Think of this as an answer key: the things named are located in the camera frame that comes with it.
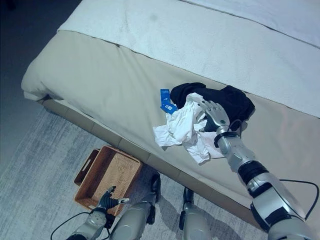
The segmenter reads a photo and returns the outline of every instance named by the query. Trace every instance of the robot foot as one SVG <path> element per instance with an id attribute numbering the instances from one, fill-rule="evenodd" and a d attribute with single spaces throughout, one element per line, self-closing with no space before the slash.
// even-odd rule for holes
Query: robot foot
<path id="1" fill-rule="evenodd" d="M 161 179 L 159 173 L 152 176 L 151 192 L 156 194 L 155 202 L 157 203 L 161 196 Z"/>
<path id="2" fill-rule="evenodd" d="M 194 203 L 194 191 L 187 187 L 185 187 L 183 191 L 183 205 L 185 205 L 185 203 Z"/>

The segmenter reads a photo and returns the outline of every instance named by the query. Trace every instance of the floor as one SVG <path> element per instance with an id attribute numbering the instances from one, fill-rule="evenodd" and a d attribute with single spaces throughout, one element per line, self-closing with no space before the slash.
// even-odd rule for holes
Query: floor
<path id="1" fill-rule="evenodd" d="M 42 109 L 40 104 L 24 99 L 24 73 L 80 0 L 14 2 L 15 10 L 0 2 L 0 175 Z"/>

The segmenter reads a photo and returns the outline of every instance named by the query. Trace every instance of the bed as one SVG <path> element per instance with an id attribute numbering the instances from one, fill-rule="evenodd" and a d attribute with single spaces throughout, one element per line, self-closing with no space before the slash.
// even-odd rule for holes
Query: bed
<path id="1" fill-rule="evenodd" d="M 304 8 L 287 16 L 288 24 L 279 17 L 288 1 L 278 12 L 260 1 L 244 1 L 242 10 L 227 2 L 83 0 L 21 86 L 27 99 L 258 226 L 226 159 L 197 164 L 183 147 L 155 143 L 153 127 L 166 123 L 160 89 L 200 82 L 245 91 L 255 105 L 242 133 L 246 146 L 278 178 L 319 185 L 320 31 L 313 21 L 320 6 L 296 1 L 289 9 Z M 307 211 L 315 190 L 286 186 Z M 317 205 L 307 221 L 318 234 L 319 216 Z"/>

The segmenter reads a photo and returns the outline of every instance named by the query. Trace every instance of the woven basket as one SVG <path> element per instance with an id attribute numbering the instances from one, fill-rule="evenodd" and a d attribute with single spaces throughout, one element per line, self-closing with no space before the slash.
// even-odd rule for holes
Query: woven basket
<path id="1" fill-rule="evenodd" d="M 74 183 L 80 184 L 74 200 L 92 210 L 111 186 L 116 186 L 113 198 L 126 198 L 141 167 L 138 159 L 114 147 L 103 146 L 100 151 L 95 149 L 74 179 Z M 109 209 L 108 213 L 117 216 L 122 207 L 119 204 Z"/>

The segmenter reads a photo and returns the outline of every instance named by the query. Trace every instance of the white cloth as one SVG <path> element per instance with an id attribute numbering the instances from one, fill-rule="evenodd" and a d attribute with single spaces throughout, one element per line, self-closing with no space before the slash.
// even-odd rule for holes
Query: white cloth
<path id="1" fill-rule="evenodd" d="M 215 132 L 199 132 L 204 128 L 207 120 L 203 120 L 205 114 L 198 105 L 203 97 L 197 93 L 191 93 L 186 97 L 183 108 L 172 115 L 166 114 L 166 125 L 153 127 L 155 142 L 160 147 L 180 145 L 189 152 L 198 163 L 210 158 L 222 158 L 219 149 L 214 146 Z"/>
<path id="2" fill-rule="evenodd" d="M 176 0 L 83 0 L 59 30 L 320 117 L 320 49 L 254 21 Z"/>

